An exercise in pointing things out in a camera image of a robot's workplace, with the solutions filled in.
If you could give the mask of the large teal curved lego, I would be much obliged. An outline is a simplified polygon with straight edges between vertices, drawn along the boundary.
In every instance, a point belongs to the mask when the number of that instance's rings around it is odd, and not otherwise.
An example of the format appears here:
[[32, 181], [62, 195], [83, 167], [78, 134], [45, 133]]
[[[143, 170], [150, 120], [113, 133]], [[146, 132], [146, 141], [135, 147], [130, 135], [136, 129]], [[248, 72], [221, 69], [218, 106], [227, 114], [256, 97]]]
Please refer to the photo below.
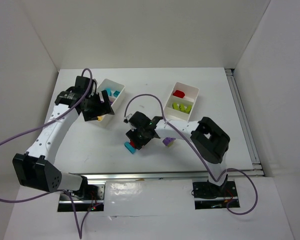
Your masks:
[[110, 88], [105, 88], [104, 90], [106, 91], [108, 96], [113, 96], [113, 91]]

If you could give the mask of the red lego cluster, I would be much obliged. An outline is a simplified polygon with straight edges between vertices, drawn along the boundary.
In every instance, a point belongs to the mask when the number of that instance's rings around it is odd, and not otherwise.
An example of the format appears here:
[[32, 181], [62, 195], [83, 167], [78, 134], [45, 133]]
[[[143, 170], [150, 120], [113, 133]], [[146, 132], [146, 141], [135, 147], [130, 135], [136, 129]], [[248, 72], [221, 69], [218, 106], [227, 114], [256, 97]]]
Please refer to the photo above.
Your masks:
[[133, 148], [136, 148], [135, 144], [133, 141], [130, 141], [129, 144], [133, 147]]

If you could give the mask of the purple rounded lego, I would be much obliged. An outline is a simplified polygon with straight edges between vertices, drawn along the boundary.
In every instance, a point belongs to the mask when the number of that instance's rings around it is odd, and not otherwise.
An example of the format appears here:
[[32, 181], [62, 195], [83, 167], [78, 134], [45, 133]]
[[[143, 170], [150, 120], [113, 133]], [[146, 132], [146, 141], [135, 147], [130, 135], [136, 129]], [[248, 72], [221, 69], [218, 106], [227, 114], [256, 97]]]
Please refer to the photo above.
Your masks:
[[163, 139], [162, 143], [163, 143], [166, 147], [169, 147], [169, 146], [171, 146], [171, 145], [174, 143], [175, 140], [176, 140], [176, 139], [173, 138], [173, 137], [166, 137], [166, 138]]

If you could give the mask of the lime green lego brick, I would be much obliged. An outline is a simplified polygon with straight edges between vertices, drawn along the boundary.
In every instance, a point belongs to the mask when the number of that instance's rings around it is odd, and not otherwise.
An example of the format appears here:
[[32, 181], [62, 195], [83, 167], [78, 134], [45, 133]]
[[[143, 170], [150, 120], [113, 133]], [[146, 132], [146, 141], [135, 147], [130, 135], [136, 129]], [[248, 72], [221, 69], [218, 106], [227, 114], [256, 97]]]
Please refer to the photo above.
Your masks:
[[183, 113], [186, 114], [190, 114], [191, 110], [192, 110], [192, 105], [184, 105], [184, 104], [180, 104], [179, 105], [179, 110]]

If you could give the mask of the red curved lego brick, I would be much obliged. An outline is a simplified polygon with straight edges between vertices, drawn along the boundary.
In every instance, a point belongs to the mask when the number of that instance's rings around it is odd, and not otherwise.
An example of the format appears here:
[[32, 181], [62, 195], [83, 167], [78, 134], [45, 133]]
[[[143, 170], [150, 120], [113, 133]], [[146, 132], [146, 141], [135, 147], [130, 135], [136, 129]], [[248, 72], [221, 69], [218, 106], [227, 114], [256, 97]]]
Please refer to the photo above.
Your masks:
[[181, 99], [185, 97], [185, 93], [181, 90], [175, 90], [172, 95]]

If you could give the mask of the green leaf lego piece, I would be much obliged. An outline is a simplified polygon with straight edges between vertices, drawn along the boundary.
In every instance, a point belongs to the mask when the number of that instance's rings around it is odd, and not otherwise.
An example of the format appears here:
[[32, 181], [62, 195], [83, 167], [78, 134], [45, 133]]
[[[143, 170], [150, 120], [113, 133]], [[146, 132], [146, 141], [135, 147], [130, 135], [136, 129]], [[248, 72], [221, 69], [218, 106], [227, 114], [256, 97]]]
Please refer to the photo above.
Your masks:
[[174, 110], [180, 110], [180, 106], [176, 103], [176, 102], [173, 102], [172, 103], [172, 108], [174, 109]]

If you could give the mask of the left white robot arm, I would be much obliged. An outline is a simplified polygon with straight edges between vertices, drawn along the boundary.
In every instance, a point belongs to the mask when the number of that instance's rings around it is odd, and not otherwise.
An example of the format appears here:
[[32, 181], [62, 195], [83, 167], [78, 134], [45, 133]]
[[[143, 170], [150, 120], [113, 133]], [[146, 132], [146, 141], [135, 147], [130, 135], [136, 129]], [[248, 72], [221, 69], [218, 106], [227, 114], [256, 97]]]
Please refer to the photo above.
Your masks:
[[25, 153], [13, 157], [12, 164], [20, 185], [47, 193], [65, 190], [82, 199], [90, 191], [88, 179], [58, 170], [54, 166], [57, 152], [80, 115], [86, 122], [96, 121], [114, 115], [114, 110], [108, 92], [97, 91], [96, 81], [84, 76], [77, 76], [74, 86], [60, 92], [54, 103], [47, 125]]

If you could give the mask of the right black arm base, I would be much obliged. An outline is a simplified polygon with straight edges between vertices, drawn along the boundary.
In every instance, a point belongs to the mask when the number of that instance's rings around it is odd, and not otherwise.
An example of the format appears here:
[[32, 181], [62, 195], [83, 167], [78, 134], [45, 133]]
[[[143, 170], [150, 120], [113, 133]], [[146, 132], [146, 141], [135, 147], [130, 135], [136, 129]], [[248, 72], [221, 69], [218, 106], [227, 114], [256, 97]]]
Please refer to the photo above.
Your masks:
[[227, 181], [224, 186], [216, 186], [208, 181], [192, 183], [191, 195], [194, 197], [196, 210], [239, 208], [240, 201], [234, 181]]

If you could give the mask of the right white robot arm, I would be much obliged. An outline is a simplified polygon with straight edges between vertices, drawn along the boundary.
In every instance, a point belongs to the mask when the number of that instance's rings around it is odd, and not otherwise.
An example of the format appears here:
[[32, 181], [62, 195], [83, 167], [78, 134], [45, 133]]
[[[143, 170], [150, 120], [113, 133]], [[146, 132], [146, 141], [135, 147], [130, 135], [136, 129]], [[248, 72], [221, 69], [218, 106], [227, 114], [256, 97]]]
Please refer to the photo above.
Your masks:
[[141, 150], [152, 139], [184, 140], [208, 171], [208, 183], [219, 191], [225, 188], [228, 175], [224, 158], [230, 137], [211, 118], [184, 121], [155, 116], [150, 119], [137, 111], [126, 116], [124, 122], [130, 126], [126, 136], [135, 150]]

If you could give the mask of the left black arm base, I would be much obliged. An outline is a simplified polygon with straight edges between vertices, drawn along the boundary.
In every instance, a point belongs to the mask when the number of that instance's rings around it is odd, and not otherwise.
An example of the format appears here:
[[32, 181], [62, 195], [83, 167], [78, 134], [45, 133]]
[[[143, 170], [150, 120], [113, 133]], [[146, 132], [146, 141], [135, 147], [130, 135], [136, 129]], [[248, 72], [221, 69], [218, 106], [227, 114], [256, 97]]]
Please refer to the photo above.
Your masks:
[[103, 212], [106, 183], [104, 181], [89, 182], [87, 189], [81, 194], [67, 190], [59, 195], [57, 212]]

